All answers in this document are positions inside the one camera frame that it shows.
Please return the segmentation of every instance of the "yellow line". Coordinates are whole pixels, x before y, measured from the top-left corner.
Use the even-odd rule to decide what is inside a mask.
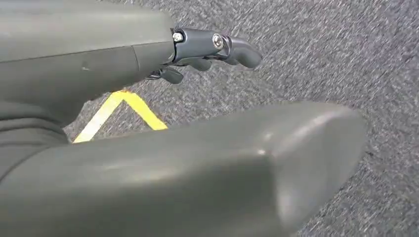
[[[137,112],[137,114],[143,118],[143,120],[153,130],[167,129],[166,124],[157,118],[157,116],[150,110],[144,100],[141,99],[137,94],[127,91],[120,93],[124,93],[124,100],[129,104],[129,106],[131,106],[134,111]]]
[[[89,121],[86,127],[74,140],[74,143],[90,141],[93,136],[99,131],[100,127],[105,123],[113,111],[122,102],[123,98],[118,93],[112,93],[102,107],[96,112],[93,118]]]
[[[137,94],[127,91],[117,91],[106,99],[102,107],[100,107],[83,131],[74,140],[74,143],[90,141],[123,100],[125,100],[153,130],[167,129],[165,123],[157,118],[144,100]]]

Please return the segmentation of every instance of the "gray carpet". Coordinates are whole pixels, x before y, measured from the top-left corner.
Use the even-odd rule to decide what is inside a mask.
[[[368,152],[355,176],[299,232],[302,236],[419,236],[419,2],[416,0],[123,0],[169,12],[181,25],[249,39],[256,71],[214,65],[182,84],[132,86],[167,124],[281,101],[358,109]],[[66,131],[74,138],[102,103],[89,102]],[[95,138],[148,130],[120,106]]]

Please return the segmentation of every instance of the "gray robot arm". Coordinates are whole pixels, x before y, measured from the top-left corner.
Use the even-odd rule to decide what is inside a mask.
[[[253,67],[260,54],[132,6],[0,4],[1,236],[286,236],[362,153],[358,113],[308,102],[69,144],[61,127],[89,99],[144,78],[178,83],[169,66]]]

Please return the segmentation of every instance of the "metal screw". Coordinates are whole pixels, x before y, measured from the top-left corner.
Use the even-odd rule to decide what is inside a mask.
[[[183,35],[181,33],[173,33],[173,40],[177,43],[177,42],[182,42],[183,41]]]
[[[216,49],[222,49],[224,47],[224,41],[219,34],[214,34],[212,36],[212,43],[214,43]]]

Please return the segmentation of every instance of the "bolt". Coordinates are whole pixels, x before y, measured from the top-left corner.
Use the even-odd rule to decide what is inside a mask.
[[[212,36],[212,43],[216,49],[222,49],[224,47],[224,41],[219,34],[214,34]]]
[[[173,40],[177,43],[177,42],[182,42],[183,41],[183,35],[181,33],[173,33]]]

